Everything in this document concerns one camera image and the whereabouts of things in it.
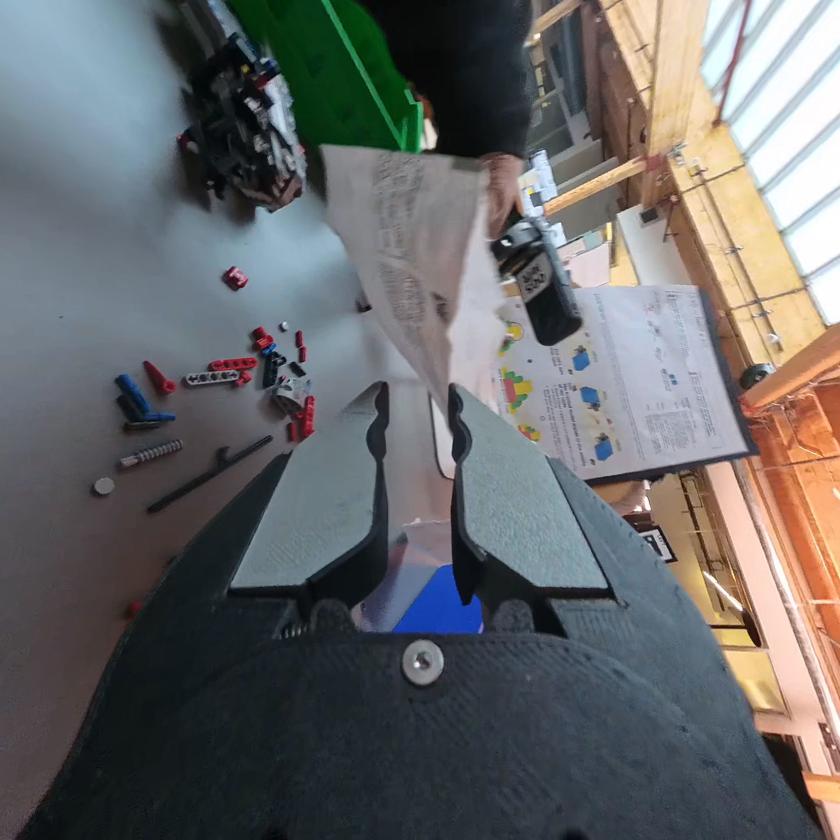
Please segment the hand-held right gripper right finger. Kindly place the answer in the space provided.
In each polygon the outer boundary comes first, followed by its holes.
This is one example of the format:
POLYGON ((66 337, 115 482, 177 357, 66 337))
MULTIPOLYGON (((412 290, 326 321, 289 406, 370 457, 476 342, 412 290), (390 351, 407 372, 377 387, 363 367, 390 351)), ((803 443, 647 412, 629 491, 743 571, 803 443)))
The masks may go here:
POLYGON ((606 599, 610 585, 542 450, 460 385, 449 387, 448 421, 461 600, 606 599))

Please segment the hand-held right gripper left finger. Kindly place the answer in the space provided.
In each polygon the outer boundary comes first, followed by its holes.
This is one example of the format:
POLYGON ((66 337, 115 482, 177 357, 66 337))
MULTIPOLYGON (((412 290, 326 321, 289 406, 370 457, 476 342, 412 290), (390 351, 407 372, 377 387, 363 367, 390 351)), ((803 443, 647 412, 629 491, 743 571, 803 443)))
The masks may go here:
POLYGON ((375 382, 290 454, 230 591, 361 603, 385 576, 389 388, 375 382))

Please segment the red lego L-beam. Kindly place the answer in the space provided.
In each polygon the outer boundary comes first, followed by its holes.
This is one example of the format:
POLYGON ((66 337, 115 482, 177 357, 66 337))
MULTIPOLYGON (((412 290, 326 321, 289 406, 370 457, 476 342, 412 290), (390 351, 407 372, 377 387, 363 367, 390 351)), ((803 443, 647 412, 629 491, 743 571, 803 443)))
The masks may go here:
POLYGON ((289 443, 299 443, 314 433, 315 412, 316 399, 309 394, 304 399, 302 409, 292 414, 287 422, 287 441, 289 443))

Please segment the blue plastic bin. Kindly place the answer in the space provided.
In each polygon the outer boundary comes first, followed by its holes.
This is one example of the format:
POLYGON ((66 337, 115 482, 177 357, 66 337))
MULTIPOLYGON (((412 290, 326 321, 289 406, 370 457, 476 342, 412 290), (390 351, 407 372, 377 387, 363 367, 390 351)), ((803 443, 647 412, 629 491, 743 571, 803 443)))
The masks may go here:
POLYGON ((402 618, 394 634, 478 635, 484 619, 478 597, 462 603, 453 564, 439 567, 402 618))

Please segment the printed paper bag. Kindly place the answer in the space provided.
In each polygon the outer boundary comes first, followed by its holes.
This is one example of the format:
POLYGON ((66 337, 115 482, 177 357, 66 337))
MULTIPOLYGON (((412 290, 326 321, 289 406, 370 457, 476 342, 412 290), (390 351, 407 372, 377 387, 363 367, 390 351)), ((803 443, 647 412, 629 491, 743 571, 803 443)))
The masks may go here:
POLYGON ((497 410, 506 295, 487 170, 441 154, 324 144, 327 219, 385 335, 445 410, 459 385, 497 410))

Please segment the black grey lego model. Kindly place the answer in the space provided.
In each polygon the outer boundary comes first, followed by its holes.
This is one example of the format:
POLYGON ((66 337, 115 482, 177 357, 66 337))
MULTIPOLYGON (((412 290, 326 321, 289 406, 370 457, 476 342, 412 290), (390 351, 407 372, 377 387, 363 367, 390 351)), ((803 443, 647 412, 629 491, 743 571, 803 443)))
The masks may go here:
POLYGON ((177 137, 198 182, 216 199, 232 190, 274 213, 307 183, 291 96, 277 63, 233 33, 188 79, 192 122, 177 137))

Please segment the person's left forearm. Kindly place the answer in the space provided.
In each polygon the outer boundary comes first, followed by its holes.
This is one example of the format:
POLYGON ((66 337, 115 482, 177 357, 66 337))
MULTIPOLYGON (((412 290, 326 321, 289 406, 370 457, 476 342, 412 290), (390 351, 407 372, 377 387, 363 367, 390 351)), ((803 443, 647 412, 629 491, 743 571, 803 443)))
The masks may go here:
POLYGON ((528 1, 363 1, 395 68, 433 110, 436 151, 479 159, 526 150, 532 99, 528 1))

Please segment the long black lego axle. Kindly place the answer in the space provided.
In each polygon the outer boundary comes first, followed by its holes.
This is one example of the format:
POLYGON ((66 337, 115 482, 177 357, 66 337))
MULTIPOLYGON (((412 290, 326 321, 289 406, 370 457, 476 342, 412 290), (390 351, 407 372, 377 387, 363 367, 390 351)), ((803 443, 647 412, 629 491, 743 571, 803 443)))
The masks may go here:
POLYGON ((211 480, 222 475, 224 472, 228 471, 229 469, 246 460, 250 456, 259 452, 262 448, 272 443, 273 440, 274 436, 272 434, 269 434, 256 440, 254 443, 249 444, 248 446, 239 450, 233 455, 229 453, 229 447, 221 447, 216 452, 216 458, 214 466, 212 468, 203 472, 201 475, 188 480, 185 484, 175 488, 171 492, 165 494, 162 498, 150 504, 145 509, 145 512, 148 515, 154 515, 163 511, 164 509, 167 509, 171 505, 175 504, 177 501, 192 494, 195 490, 199 489, 200 487, 203 487, 211 480))

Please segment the lego spring shock absorber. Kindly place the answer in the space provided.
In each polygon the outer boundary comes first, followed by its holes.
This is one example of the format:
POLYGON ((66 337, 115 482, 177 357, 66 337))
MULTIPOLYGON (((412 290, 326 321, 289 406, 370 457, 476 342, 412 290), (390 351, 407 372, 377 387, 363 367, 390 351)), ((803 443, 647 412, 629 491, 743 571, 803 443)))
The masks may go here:
POLYGON ((179 438, 168 440, 154 446, 146 446, 121 457, 118 466, 121 469, 131 469, 132 467, 140 466, 165 456, 177 454, 182 451, 183 446, 183 441, 179 438))

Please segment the person's left hand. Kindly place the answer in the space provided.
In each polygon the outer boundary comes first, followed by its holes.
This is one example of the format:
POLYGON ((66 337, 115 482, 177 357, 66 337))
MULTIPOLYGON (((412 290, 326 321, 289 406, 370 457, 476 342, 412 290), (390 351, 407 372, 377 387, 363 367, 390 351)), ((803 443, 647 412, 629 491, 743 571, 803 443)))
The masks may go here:
POLYGON ((507 153, 485 154, 479 161, 488 174, 487 235, 497 239, 519 199, 519 177, 523 160, 507 153))

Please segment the slanted wooden beam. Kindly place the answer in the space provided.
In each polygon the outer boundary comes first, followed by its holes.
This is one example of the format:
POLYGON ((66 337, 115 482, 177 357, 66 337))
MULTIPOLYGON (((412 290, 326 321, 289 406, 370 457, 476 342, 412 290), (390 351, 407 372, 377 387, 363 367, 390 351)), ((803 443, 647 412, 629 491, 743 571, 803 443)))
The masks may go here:
POLYGON ((559 194, 543 205, 543 214, 550 217, 567 207, 571 207, 588 197, 624 182, 636 175, 646 172, 656 172, 665 162, 664 154, 639 156, 630 161, 622 163, 612 170, 591 178, 567 192, 559 194))

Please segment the framed marker sign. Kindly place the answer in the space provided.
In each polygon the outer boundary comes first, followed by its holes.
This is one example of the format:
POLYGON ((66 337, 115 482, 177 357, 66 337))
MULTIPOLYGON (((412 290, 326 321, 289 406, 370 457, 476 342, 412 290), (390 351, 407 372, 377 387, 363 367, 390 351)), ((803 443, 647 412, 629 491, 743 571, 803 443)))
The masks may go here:
POLYGON ((666 563, 672 564, 678 562, 675 552, 670 546, 666 538, 665 532, 659 526, 645 528, 639 530, 638 534, 648 544, 648 546, 657 554, 659 559, 666 563))

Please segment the green plastic bin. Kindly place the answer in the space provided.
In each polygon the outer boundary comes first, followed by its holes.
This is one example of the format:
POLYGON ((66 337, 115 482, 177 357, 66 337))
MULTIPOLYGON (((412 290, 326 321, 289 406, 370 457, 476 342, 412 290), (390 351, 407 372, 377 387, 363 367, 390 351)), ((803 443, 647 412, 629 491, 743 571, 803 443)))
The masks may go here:
POLYGON ((255 45, 288 83, 300 135, 417 154, 423 107, 397 70, 377 23, 351 1, 230 1, 255 45))

